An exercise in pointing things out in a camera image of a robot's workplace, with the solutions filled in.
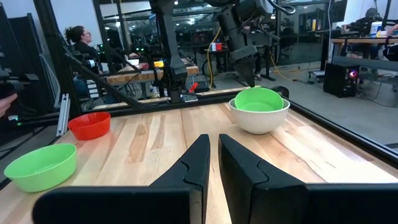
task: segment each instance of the red object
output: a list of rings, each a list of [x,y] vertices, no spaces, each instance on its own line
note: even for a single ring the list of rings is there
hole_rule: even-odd
[[[193,93],[197,87],[198,87],[198,83],[195,82],[195,83],[191,86],[191,88],[189,89],[189,93]]]
[[[79,116],[68,123],[68,128],[78,140],[91,140],[105,135],[111,125],[111,115],[97,112]]]
[[[216,43],[216,50],[222,50],[223,49],[223,44],[222,43]]]

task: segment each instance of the computer tower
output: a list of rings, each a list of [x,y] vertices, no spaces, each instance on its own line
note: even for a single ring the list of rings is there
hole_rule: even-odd
[[[339,98],[355,96],[359,65],[328,63],[325,69],[323,91]]]

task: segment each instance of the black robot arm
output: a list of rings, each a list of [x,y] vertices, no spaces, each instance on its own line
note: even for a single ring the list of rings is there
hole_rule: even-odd
[[[258,16],[271,16],[274,8],[292,15],[294,7],[278,6],[273,0],[205,0],[214,7],[225,7],[218,13],[217,19],[224,33],[226,44],[231,52],[231,63],[236,71],[253,87],[254,83],[254,55],[257,48],[252,44],[244,23]]]

